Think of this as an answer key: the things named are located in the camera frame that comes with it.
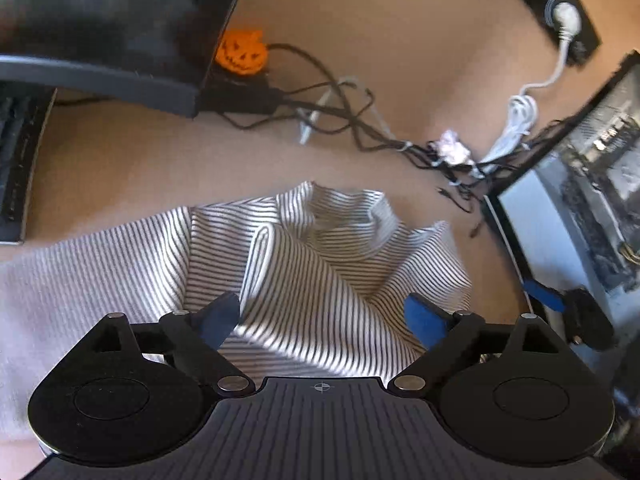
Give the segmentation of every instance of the metal screw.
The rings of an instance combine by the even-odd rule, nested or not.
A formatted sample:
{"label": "metal screw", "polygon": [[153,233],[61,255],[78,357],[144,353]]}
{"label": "metal screw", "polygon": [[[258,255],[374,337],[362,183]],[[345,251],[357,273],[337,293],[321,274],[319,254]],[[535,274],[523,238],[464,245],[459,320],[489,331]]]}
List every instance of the metal screw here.
{"label": "metal screw", "polygon": [[394,384],[396,388],[408,392],[417,392],[427,385],[424,379],[417,375],[401,375],[400,377],[396,377]]}
{"label": "metal screw", "polygon": [[239,375],[228,375],[218,381],[218,387],[226,392],[239,392],[249,385],[249,381]]}

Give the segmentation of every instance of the striped shirt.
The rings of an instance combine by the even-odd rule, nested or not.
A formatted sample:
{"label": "striped shirt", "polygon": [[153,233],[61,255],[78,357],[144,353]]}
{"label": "striped shirt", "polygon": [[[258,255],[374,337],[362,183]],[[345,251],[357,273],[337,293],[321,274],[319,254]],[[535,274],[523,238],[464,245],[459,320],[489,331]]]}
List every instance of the striped shirt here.
{"label": "striped shirt", "polygon": [[450,228],[407,228],[381,192],[305,182],[280,195],[180,207],[0,266],[0,440],[29,436],[38,382],[105,314],[152,322],[224,292],[241,322],[220,352],[265,376],[378,376],[424,349],[404,298],[468,308]]}

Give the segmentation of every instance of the tangled cables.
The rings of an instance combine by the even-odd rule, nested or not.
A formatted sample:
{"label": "tangled cables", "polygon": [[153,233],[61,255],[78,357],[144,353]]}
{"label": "tangled cables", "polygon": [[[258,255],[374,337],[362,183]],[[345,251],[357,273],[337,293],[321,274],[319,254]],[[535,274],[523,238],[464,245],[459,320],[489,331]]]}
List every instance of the tangled cables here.
{"label": "tangled cables", "polygon": [[[351,102],[344,92],[344,88],[354,88],[353,82],[348,80],[338,81],[338,78],[336,78],[318,58],[292,44],[273,43],[268,45],[268,49],[272,52],[285,51],[295,54],[315,67],[315,69],[324,77],[325,81],[311,86],[306,86],[304,88],[299,88],[297,90],[282,92],[280,107],[288,110],[285,114],[278,114],[276,112],[270,117],[255,121],[251,124],[240,124],[226,114],[220,114],[222,118],[228,121],[232,126],[241,130],[252,130],[268,123],[286,120],[298,120],[303,124],[306,124],[306,126],[314,132],[325,135],[337,135],[349,130],[357,149],[361,152],[369,153],[381,150],[395,150],[419,170],[439,171],[449,181],[449,185],[457,191],[459,200],[462,203],[468,204],[468,206],[465,207],[462,203],[456,200],[449,190],[445,188],[438,188],[438,193],[451,200],[460,210],[466,213],[472,213],[474,211],[474,201],[479,202],[480,200],[474,192],[474,189],[478,185],[485,184],[490,187],[498,178],[500,178],[499,173],[502,170],[513,171],[515,166],[510,164],[510,162],[513,162],[514,159],[522,154],[522,152],[528,151],[542,142],[545,142],[549,130],[564,122],[563,120],[550,124],[526,147],[519,147],[507,155],[499,156],[492,160],[484,160],[473,167],[466,164],[450,166],[440,159],[438,156],[437,146],[434,142],[428,142],[424,147],[419,146],[418,144],[414,144],[408,140],[392,138],[389,136],[388,131],[381,131],[380,129],[365,122],[362,119],[362,116],[374,105],[375,102],[375,96],[371,90],[366,89],[366,96],[368,99],[367,104],[360,110],[354,112]],[[296,98],[297,95],[303,92],[326,87],[330,88],[332,93],[338,99],[339,107],[327,106],[325,104],[308,102]],[[321,128],[310,116],[310,114],[317,114],[318,112],[323,115],[342,119],[346,123],[339,128]],[[490,168],[491,171],[485,173],[482,168]],[[468,174],[471,170],[478,172],[482,175],[482,178],[474,178],[469,182],[461,180],[461,178],[469,180]]]}

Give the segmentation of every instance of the computer monitor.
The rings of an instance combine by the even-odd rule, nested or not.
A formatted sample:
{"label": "computer monitor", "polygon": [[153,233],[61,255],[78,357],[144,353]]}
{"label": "computer monitor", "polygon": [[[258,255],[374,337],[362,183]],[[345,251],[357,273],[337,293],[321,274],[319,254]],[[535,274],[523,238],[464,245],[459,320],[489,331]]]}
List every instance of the computer monitor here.
{"label": "computer monitor", "polygon": [[193,117],[237,0],[0,0],[0,80]]}
{"label": "computer monitor", "polygon": [[[612,323],[617,349],[640,333],[640,54],[488,193],[484,208],[523,282],[586,288]],[[557,312],[526,299],[564,330]],[[615,370],[607,352],[578,352],[596,371]]]}

